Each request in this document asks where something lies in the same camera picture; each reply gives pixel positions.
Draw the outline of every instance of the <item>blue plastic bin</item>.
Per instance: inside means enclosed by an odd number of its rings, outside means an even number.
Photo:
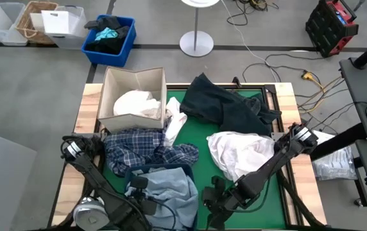
[[[183,171],[185,172],[185,174],[187,176],[189,176],[192,179],[193,182],[195,182],[194,173],[192,172],[191,167],[187,164],[150,164],[150,165],[145,165],[145,166],[130,167],[126,171],[126,173],[125,173],[125,191],[126,191],[126,186],[128,186],[128,184],[130,183],[132,177],[135,176],[132,173],[133,171],[142,170],[144,173],[148,173],[150,168],[160,168],[160,167],[164,167],[166,169],[175,169],[175,168],[181,167],[183,169]],[[194,224],[192,225],[192,228],[188,228],[188,231],[196,230],[196,225],[197,224],[198,224],[198,213],[196,213],[196,216],[195,216],[195,219],[194,219]]]
[[[112,15],[99,15],[97,20],[102,17],[108,17]],[[87,39],[82,45],[82,52],[87,55],[89,61],[93,64],[103,64],[103,65],[111,65],[115,67],[123,67],[125,66],[126,60],[130,54],[130,51],[133,46],[133,41],[137,36],[137,32],[135,30],[135,19],[129,17],[118,17],[118,22],[121,26],[129,26],[130,30],[125,38],[124,45],[121,48],[121,52],[118,55],[106,54],[95,51],[87,51],[85,50],[85,46],[95,40],[96,30],[90,30],[87,36]]]

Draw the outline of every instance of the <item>wooden table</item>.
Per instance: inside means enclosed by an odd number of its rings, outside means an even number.
[[[282,111],[282,124],[284,130],[293,123],[300,123],[300,115],[296,106],[296,100],[291,83],[244,83],[243,85],[274,85],[279,109]],[[74,133],[94,133],[96,118],[98,114],[98,104],[101,98],[101,83],[86,84],[83,97],[76,118]],[[268,94],[269,107],[274,109],[271,94]],[[274,123],[274,130],[279,131]],[[311,160],[308,155],[299,155],[291,160],[293,176],[296,184],[296,190],[299,197],[306,204],[308,209],[315,217],[326,224],[325,213],[319,196],[318,186],[314,176]],[[84,177],[77,172],[71,165],[66,165],[63,172],[62,182],[58,189],[58,199],[51,215],[51,224],[59,224],[72,210],[79,200],[83,188]],[[287,206],[291,216],[291,224],[297,224],[294,215],[294,205],[289,195],[286,195]]]

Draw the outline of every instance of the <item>plaid shirt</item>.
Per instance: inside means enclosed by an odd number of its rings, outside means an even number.
[[[194,164],[199,157],[193,144],[165,147],[165,130],[131,128],[109,135],[104,140],[106,162],[116,174],[124,176],[130,167],[146,164]]]

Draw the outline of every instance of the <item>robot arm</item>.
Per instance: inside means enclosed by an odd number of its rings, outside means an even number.
[[[202,193],[204,205],[211,211],[208,216],[208,225],[224,230],[225,221],[234,212],[254,212],[260,209],[263,204],[254,210],[236,210],[238,207],[247,209],[254,203],[263,190],[265,182],[293,157],[301,153],[311,153],[318,144],[317,140],[317,136],[304,125],[293,124],[289,133],[275,143],[273,157],[257,171],[243,175],[234,186],[226,190],[225,180],[214,176],[212,183],[215,187],[206,187]]]
[[[62,150],[63,158],[85,177],[103,200],[100,203],[92,198],[85,198],[79,208],[74,210],[76,224],[84,230],[98,230],[107,224],[128,231],[151,230],[143,215],[141,201],[119,194],[92,162],[87,153],[91,146],[97,145],[102,145],[97,137],[78,137]]]

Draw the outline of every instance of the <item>green mat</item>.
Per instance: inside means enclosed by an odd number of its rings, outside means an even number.
[[[260,94],[260,90],[240,90],[240,94],[246,97]],[[175,97],[179,102],[183,100],[185,90],[168,90],[167,99]],[[212,186],[210,178],[218,175],[223,178],[222,171],[215,165],[209,153],[206,137],[213,133],[219,132],[216,124],[200,123],[195,117],[188,117],[187,122],[180,130],[175,144],[191,143],[199,148],[199,161],[192,167],[195,177],[195,184],[199,192],[199,211],[198,211],[198,228],[206,228],[208,209],[203,206],[201,201],[201,192],[205,186]],[[112,184],[112,186],[120,192],[124,191],[124,178],[115,176],[105,165],[104,177]],[[249,208],[253,209],[260,205],[262,196]],[[282,212],[282,204],[280,201],[280,193],[276,176],[273,176],[269,186],[268,197],[264,206],[257,212],[251,214],[233,214],[225,223],[226,228],[285,228],[285,221]]]

